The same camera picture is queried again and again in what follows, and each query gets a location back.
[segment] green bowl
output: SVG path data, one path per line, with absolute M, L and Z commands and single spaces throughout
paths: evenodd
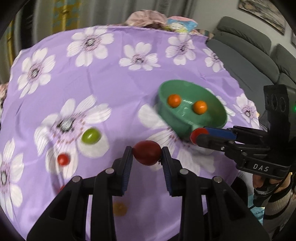
M 177 108 L 167 104 L 171 94 L 178 94 L 182 98 Z M 222 128 L 227 122 L 225 108 L 216 96 L 194 83 L 184 80 L 166 81 L 159 87 L 158 96 L 158 114 L 182 139 L 189 140 L 191 132 L 196 128 Z M 192 109 L 192 105 L 199 100 L 207 103 L 207 111 L 202 115 Z

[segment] screw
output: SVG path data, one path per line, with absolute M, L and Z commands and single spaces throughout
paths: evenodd
M 217 182 L 217 183 L 221 183 L 223 181 L 223 179 L 222 179 L 222 177 L 215 176 L 214 181 Z
M 114 172 L 114 169 L 113 168 L 108 168 L 108 169 L 105 170 L 105 172 L 107 174 L 112 174 Z
M 72 178 L 72 181 L 75 182 L 75 183 L 77 183 L 77 182 L 80 181 L 80 179 L 81 179 L 81 177 L 75 176 L 75 177 Z
M 183 174 L 183 175 L 186 175 L 186 174 L 189 173 L 189 171 L 188 171 L 187 169 L 185 169 L 185 168 L 182 168 L 182 169 L 180 170 L 180 173 Z

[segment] gray sofa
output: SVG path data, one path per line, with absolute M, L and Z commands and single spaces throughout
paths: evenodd
M 271 52 L 271 40 L 266 35 L 231 17 L 223 17 L 214 34 L 207 46 L 218 55 L 260 114 L 265 110 L 264 85 L 296 88 L 296 59 L 280 44 Z

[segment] cherry tomato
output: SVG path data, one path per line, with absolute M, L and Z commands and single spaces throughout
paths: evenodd
M 126 214 L 128 208 L 123 202 L 113 203 L 113 214 L 114 216 L 122 217 Z
M 161 147 L 154 141 L 140 141 L 133 147 L 133 156 L 141 164 L 152 166 L 160 160 Z
M 62 153 L 58 155 L 57 162 L 60 166 L 66 166 L 70 163 L 70 158 L 66 153 Z

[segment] purple tablecloth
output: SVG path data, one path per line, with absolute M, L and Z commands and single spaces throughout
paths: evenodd
M 71 177 L 96 176 L 141 140 L 168 146 L 197 175 L 232 183 L 233 161 L 182 143 L 155 111 L 160 84 L 181 79 L 219 98 L 228 113 L 225 128 L 258 128 L 254 104 L 205 41 L 154 29 L 96 26 L 52 35 L 19 54 L 1 122 L 0 204 L 24 238 Z M 102 138 L 85 145 L 81 136 L 92 126 Z M 60 153 L 70 155 L 69 165 L 58 165 Z M 165 241 L 178 233 L 181 199 L 169 196 L 160 165 L 134 161 L 128 190 L 115 200 L 128 207 L 125 216 L 115 217 L 119 241 Z

